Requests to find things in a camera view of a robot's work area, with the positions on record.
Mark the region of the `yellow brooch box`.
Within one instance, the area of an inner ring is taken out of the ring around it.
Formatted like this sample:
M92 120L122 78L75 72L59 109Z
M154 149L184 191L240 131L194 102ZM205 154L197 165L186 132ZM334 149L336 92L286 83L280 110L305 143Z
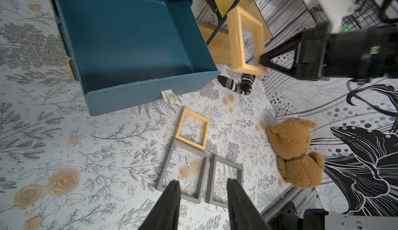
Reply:
M227 18L233 71L256 76L265 75L267 68L260 64L260 57L265 53L263 24L240 6L230 10ZM247 64L245 59L243 29L252 33L254 65Z
M201 133L201 140L199 143L195 141L195 137L186 138L184 135L181 136L181 130L190 130L194 134ZM200 151L204 151L206 148L208 132L210 128L210 120L195 113L189 108L185 107L180 114L180 118L177 124L174 138L192 146Z

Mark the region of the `teal top drawer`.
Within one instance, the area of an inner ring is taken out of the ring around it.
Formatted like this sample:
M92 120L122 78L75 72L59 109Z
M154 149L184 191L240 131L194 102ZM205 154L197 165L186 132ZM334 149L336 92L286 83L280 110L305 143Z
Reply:
M197 91L219 75L192 0L51 0L91 116Z

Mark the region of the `teal drawer cabinet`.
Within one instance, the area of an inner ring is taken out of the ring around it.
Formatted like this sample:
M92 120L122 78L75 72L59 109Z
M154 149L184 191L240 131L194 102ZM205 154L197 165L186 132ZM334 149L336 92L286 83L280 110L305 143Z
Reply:
M112 85L168 76L190 66L176 22L192 0L51 0L68 66L76 80Z

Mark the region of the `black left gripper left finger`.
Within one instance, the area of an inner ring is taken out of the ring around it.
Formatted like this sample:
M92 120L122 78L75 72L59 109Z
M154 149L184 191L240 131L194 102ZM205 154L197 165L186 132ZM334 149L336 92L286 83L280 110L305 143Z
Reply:
M179 181L173 180L149 212L139 230L178 229L181 189Z

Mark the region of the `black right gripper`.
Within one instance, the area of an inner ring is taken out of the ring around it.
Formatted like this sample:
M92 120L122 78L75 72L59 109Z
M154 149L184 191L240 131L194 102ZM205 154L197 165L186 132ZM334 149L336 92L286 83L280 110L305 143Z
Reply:
M290 68L271 59L296 51ZM328 22L295 34L260 56L259 63L298 80L398 77L398 27L385 25L332 34Z

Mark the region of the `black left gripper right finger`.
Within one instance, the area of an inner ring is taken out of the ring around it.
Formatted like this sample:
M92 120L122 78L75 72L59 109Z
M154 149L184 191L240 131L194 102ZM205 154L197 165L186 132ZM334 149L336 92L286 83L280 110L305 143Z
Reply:
M271 230L236 179L227 180L231 230Z

